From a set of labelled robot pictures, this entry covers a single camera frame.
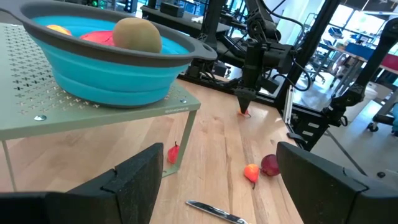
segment bowl handle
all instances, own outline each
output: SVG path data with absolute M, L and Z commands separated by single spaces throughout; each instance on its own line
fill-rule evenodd
M 24 15 L 21 13 L 21 0 L 1 0 L 0 11 L 7 12 L 14 16 L 17 20 L 22 21 Z
M 194 41 L 195 45 L 195 58 L 203 59 L 203 60 L 216 60 L 217 52 L 212 49 L 209 45 L 203 43 L 202 41 L 196 40 Z

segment shelf leg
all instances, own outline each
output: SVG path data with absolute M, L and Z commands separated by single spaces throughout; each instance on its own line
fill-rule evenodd
M 14 171 L 12 171 L 11 159 L 10 159 L 10 154 L 8 153 L 7 142 L 6 141 L 1 141 L 1 144 L 2 144 L 2 148 L 4 149 L 4 154 L 6 155 L 8 172 L 10 174 L 12 189 L 13 189 L 14 192 L 16 192 L 17 191 L 17 185 L 15 184 Z
M 189 112 L 187 123 L 185 124 L 184 133 L 182 134 L 181 145 L 180 145 L 180 150 L 178 152 L 177 161 L 170 169 L 168 169 L 163 173 L 163 177 L 167 177 L 168 175 L 174 174 L 180 169 L 182 158 L 184 156 L 185 149 L 187 148 L 189 135 L 191 135 L 192 126 L 196 115 L 197 111 Z

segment blue collapsible bowl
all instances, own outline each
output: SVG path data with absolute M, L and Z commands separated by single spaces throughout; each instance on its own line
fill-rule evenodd
M 194 58 L 217 57 L 199 40 L 156 23 L 162 36 L 160 54 L 79 39 L 89 32 L 113 30 L 128 14 L 57 1 L 6 2 L 0 4 L 0 10 L 23 23 L 51 64 L 58 85 L 95 103 L 132 107 L 159 101 Z M 50 24 L 68 29 L 72 36 L 46 28 Z

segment wooden tabletop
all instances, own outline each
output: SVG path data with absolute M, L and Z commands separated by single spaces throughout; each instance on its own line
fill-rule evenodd
M 226 224 L 185 204 L 197 200 L 252 224 L 302 223 L 282 177 L 243 176 L 247 164 L 275 153 L 288 130 L 278 111 L 252 103 L 252 118 L 237 115 L 236 97 L 178 81 L 202 103 L 181 169 L 162 180 L 151 224 Z M 155 142 L 165 155 L 181 139 L 187 113 L 9 141 L 20 190 L 67 191 L 109 170 Z M 10 191 L 0 152 L 0 190 Z

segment kiwi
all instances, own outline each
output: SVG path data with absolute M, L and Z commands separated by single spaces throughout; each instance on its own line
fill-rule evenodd
M 157 28 L 149 21 L 139 18 L 120 20 L 113 29 L 116 47 L 143 52 L 160 53 L 162 39 Z

